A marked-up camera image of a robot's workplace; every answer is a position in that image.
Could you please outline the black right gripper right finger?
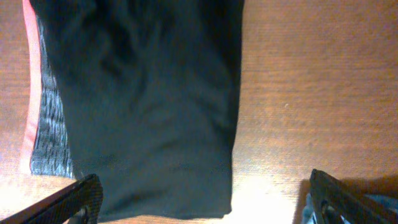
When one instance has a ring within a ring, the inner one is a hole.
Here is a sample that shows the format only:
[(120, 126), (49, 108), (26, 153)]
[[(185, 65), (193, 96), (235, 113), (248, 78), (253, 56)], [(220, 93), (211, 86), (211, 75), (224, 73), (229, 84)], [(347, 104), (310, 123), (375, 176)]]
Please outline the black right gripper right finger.
[(397, 224), (397, 213), (321, 170), (312, 170), (310, 194), (317, 224)]

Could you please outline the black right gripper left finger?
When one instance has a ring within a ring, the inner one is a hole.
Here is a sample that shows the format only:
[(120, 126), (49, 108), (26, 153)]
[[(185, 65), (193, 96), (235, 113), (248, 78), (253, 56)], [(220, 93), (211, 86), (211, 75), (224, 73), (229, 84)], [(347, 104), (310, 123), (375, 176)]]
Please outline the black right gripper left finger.
[(2, 220), (13, 224), (97, 224), (103, 202), (99, 177), (90, 174)]

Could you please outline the black garment with red stripe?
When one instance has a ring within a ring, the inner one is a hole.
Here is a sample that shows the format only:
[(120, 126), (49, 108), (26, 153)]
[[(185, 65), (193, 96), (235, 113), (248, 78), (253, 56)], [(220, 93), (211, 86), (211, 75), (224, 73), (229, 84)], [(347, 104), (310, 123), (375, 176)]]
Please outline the black garment with red stripe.
[(242, 1), (32, 1), (100, 222), (231, 211)]

